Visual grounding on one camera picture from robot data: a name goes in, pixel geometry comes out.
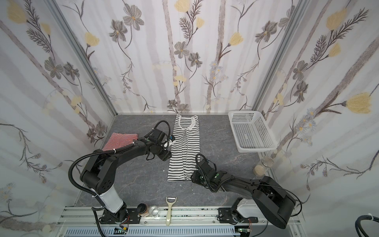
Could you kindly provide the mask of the red white striped tank top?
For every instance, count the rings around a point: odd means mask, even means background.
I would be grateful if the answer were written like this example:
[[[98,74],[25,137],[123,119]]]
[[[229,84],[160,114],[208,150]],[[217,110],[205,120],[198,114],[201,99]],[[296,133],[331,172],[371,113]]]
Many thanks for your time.
[[[132,144],[138,139],[138,134],[136,133],[112,133],[109,140],[106,142],[105,146],[102,148],[103,151],[109,151],[113,149],[119,149]]]

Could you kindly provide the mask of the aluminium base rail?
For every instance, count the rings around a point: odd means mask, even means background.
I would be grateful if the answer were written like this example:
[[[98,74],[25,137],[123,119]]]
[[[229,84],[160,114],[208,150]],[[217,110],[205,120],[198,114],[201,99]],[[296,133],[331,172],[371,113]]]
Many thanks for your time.
[[[269,223],[255,209],[253,219],[244,223],[228,224],[220,223],[219,208],[216,206],[206,207],[173,207],[172,219],[166,226],[167,207],[160,207],[159,217],[139,217],[136,210],[130,210],[130,220],[119,226],[117,224],[102,224],[102,228],[117,227],[127,231],[130,227],[176,227],[176,226],[232,226],[239,237],[304,237],[306,233],[297,218],[291,218],[285,229],[279,229]],[[66,207],[58,220],[54,237],[98,237],[95,217],[89,207]]]

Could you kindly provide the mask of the clear glass cup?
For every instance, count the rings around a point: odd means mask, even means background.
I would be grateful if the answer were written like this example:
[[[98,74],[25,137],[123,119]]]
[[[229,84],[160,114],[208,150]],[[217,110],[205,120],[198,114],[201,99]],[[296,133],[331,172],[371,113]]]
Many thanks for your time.
[[[156,205],[150,206],[150,208],[149,208],[149,216],[150,217],[153,217],[153,218],[159,217],[159,213],[160,213],[160,209],[158,206],[156,206]]]

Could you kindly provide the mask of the cream handled peeler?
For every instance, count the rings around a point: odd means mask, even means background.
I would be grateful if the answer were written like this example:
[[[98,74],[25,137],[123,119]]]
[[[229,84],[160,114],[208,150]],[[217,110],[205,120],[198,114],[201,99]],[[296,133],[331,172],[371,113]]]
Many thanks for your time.
[[[169,226],[172,219],[172,206],[176,203],[176,197],[166,197],[166,203],[168,205],[167,215],[166,215],[166,226]]]

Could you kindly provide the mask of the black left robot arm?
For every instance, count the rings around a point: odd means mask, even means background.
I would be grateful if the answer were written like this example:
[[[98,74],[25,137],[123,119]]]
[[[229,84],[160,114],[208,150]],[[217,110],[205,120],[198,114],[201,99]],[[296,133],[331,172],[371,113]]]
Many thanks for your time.
[[[98,200],[104,209],[98,219],[101,224],[121,224],[128,220],[129,213],[125,201],[115,190],[116,173],[118,168],[134,158],[152,155],[162,161],[171,158],[168,148],[171,141],[152,141],[142,139],[132,142],[130,145],[109,151],[95,151],[80,175],[80,180],[92,192],[92,196]]]

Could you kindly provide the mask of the clear glass jar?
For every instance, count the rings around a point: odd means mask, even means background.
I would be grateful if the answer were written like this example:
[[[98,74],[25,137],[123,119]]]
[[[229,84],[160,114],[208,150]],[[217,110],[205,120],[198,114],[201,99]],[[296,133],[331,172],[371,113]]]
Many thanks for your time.
[[[274,166],[274,160],[269,156],[263,156],[258,164],[254,167],[253,173],[257,177],[263,177],[267,171]]]

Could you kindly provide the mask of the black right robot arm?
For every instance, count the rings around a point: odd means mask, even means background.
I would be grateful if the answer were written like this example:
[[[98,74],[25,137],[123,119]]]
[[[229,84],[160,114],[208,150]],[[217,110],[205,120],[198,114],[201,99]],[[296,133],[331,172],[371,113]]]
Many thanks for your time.
[[[286,228],[296,204],[289,192],[268,176],[262,179],[245,179],[224,171],[210,170],[207,173],[197,168],[191,175],[191,181],[212,192],[223,189],[251,198],[263,216],[280,229]]]

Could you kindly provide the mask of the black white striped tank top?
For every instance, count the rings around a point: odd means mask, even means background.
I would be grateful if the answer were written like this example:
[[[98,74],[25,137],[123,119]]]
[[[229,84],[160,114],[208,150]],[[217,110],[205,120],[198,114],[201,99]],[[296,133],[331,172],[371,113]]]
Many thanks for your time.
[[[200,130],[198,116],[177,115],[174,123],[167,180],[169,182],[191,181],[196,170],[196,155],[200,153]]]

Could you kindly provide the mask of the white plastic laundry basket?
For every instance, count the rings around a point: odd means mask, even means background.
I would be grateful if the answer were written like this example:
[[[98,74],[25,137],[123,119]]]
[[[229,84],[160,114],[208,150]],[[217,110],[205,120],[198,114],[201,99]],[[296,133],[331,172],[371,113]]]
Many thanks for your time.
[[[259,111],[228,113],[235,144],[240,153],[262,153],[277,148],[277,141]]]

